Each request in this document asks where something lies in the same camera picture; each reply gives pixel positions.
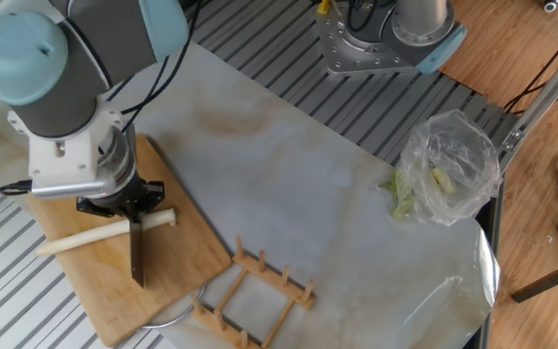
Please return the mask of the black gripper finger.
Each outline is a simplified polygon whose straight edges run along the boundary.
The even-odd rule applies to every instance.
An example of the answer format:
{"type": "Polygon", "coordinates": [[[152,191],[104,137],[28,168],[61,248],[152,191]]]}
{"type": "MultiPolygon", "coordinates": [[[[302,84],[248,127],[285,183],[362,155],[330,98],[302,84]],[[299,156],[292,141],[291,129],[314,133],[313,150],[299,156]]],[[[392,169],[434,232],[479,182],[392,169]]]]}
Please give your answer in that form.
{"type": "Polygon", "coordinates": [[[77,198],[77,211],[106,218],[120,216],[129,222],[140,222],[138,202],[124,197],[108,197],[101,199],[77,198]]]}
{"type": "Polygon", "coordinates": [[[140,224],[142,217],[151,212],[164,197],[165,186],[162,181],[141,180],[136,188],[136,222],[140,224]]]}

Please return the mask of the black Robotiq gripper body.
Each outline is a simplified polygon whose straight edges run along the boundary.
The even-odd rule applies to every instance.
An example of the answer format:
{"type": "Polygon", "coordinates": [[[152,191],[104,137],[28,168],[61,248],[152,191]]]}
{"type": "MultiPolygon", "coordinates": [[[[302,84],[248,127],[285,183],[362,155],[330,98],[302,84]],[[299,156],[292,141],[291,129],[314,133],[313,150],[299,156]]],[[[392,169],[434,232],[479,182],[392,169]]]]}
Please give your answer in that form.
{"type": "Polygon", "coordinates": [[[136,199],[136,188],[142,179],[138,174],[134,174],[130,181],[120,190],[117,190],[114,194],[107,195],[101,198],[108,197],[124,197],[126,199],[136,199]]]}

